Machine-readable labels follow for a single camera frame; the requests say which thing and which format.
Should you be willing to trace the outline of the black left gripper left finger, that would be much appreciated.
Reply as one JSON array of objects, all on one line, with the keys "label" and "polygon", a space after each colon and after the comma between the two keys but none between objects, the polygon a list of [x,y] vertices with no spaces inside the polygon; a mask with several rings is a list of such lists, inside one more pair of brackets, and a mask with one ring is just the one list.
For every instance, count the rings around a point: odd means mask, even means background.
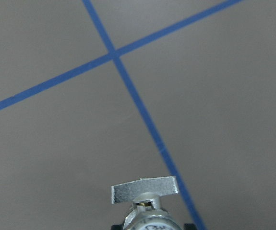
[{"label": "black left gripper left finger", "polygon": [[111,226],[111,230],[123,230],[122,224],[114,224]]}]

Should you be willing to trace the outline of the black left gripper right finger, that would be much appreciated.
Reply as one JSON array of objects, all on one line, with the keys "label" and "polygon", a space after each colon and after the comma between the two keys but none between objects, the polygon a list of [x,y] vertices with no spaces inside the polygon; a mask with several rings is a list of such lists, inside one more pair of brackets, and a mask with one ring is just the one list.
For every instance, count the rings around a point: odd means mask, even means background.
[{"label": "black left gripper right finger", "polygon": [[185,223],[184,230],[196,230],[196,225],[193,223]]}]

